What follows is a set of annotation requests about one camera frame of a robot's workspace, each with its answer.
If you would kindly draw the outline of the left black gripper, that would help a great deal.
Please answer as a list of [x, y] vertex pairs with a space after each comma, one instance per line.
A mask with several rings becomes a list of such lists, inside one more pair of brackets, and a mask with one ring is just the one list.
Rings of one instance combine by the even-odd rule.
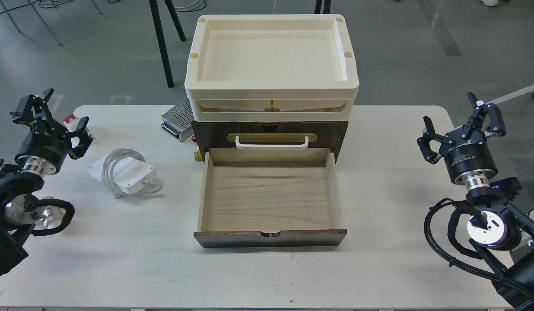
[[[32, 130], [16, 155], [16, 164], [22, 167], [29, 158], [43, 159], [48, 164], [44, 175], [58, 173], [67, 154], [71, 159], [82, 158], [93, 142], [93, 138], [86, 130], [89, 117], [81, 118], [69, 137], [68, 129], [54, 120], [48, 109], [48, 101], [53, 93], [54, 89], [48, 89], [44, 91], [44, 97], [39, 95], [23, 97], [16, 110], [10, 113], [12, 122], [26, 125]], [[79, 139], [76, 147], [72, 147], [71, 138], [74, 137]]]

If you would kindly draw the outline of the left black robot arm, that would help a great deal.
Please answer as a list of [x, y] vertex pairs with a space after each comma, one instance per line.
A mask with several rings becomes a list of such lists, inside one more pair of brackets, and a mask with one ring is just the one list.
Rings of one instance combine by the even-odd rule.
[[[67, 228], [75, 215], [75, 208], [68, 201], [33, 195], [44, 186], [44, 176], [58, 173], [66, 157], [82, 158], [93, 142], [86, 130], [88, 117], [83, 117], [72, 132], [54, 120], [48, 109], [53, 93], [50, 88], [45, 97], [28, 95], [11, 113], [12, 122], [28, 126], [30, 132], [13, 165], [0, 159], [0, 276], [28, 256], [23, 244], [30, 235], [57, 234]], [[47, 206], [64, 209], [65, 215], [55, 228], [37, 230]]]

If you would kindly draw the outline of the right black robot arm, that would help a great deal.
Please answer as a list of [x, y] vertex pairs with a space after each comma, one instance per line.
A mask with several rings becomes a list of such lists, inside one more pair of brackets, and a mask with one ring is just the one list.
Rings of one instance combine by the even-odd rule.
[[[425, 131], [417, 144], [425, 161], [444, 159], [449, 178], [466, 187], [466, 199], [440, 200], [429, 209], [424, 235], [431, 248], [456, 266], [489, 279], [496, 292], [517, 311], [534, 311], [534, 221], [512, 201], [522, 189], [516, 177], [490, 182], [498, 170], [487, 146], [491, 136], [504, 136], [500, 109], [468, 93], [473, 112], [465, 125], [439, 135], [425, 116]], [[432, 218], [443, 207], [453, 206], [447, 237], [461, 254], [484, 260], [491, 271], [481, 270], [451, 256], [435, 241]]]

